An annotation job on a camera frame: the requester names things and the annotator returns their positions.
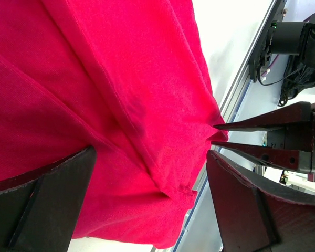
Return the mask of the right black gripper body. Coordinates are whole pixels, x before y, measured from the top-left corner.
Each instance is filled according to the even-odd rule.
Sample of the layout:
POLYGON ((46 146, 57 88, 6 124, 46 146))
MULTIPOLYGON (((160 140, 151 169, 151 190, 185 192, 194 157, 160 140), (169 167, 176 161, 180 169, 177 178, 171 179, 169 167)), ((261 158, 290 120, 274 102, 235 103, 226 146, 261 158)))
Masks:
POLYGON ((285 153, 281 169, 315 174, 315 103, 297 102, 275 110, 271 122, 277 123, 267 132, 267 146, 284 151, 297 151, 297 157, 285 153))

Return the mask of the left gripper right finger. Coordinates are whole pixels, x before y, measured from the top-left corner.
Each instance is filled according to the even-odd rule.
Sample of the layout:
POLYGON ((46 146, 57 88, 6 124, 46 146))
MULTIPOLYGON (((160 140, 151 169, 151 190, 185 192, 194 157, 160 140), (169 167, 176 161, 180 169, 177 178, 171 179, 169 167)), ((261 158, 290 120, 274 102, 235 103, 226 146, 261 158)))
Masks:
POLYGON ((224 251, 315 251, 315 196, 209 150, 209 187, 224 251))

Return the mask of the red t shirt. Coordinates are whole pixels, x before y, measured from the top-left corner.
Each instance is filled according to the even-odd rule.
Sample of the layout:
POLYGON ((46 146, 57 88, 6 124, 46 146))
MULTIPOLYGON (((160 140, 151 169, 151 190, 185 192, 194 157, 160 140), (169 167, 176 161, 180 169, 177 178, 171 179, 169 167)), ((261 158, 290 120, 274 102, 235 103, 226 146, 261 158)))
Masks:
POLYGON ((172 247, 222 122, 191 1, 0 1, 0 180, 93 146, 74 238, 172 247))

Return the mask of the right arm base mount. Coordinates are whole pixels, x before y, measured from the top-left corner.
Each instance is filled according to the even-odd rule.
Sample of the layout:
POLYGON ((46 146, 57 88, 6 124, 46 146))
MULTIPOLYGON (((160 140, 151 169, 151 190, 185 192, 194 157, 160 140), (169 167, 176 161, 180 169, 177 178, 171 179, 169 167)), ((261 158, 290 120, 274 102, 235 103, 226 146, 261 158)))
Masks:
POLYGON ((283 0, 272 1, 269 10, 265 14, 264 21, 260 27, 260 34, 248 61, 249 76, 253 82, 256 82, 263 70, 266 70, 269 66, 271 54, 269 52, 267 34, 272 25, 283 21, 286 2, 283 0))

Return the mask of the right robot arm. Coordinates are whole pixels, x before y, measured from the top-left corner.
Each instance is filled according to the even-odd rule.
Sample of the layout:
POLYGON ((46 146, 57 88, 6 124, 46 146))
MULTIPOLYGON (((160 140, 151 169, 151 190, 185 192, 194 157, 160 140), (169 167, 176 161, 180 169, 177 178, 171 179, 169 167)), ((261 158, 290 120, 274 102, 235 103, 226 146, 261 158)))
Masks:
MULTIPOLYGON (((315 70, 315 14, 308 22, 278 22, 268 31, 269 51, 296 56, 300 67, 315 70)), ((315 103, 297 102, 244 121, 217 124, 219 130, 265 131, 267 146, 217 142, 245 159, 285 171, 315 174, 315 103)))

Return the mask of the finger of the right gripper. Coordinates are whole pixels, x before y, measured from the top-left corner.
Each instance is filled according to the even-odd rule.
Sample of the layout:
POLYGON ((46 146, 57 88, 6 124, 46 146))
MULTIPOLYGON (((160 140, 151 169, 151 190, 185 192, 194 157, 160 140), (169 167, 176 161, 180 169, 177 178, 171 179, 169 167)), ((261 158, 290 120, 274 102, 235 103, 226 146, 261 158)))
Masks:
POLYGON ((311 112, 311 103, 297 102, 243 121, 217 124, 214 125, 214 128, 243 132, 271 131, 291 124, 309 122, 311 120, 311 112))
POLYGON ((244 157, 259 165, 273 168, 298 171, 299 154, 297 150, 274 149, 266 146, 212 141, 212 144, 244 157))

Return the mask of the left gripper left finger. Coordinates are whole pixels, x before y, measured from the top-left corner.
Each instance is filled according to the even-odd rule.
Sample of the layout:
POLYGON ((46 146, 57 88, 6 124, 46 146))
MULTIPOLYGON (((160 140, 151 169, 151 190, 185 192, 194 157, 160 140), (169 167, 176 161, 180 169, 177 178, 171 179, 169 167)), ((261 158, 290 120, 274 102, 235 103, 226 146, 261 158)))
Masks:
POLYGON ((0 251, 67 251, 96 157, 90 146, 0 181, 0 251))

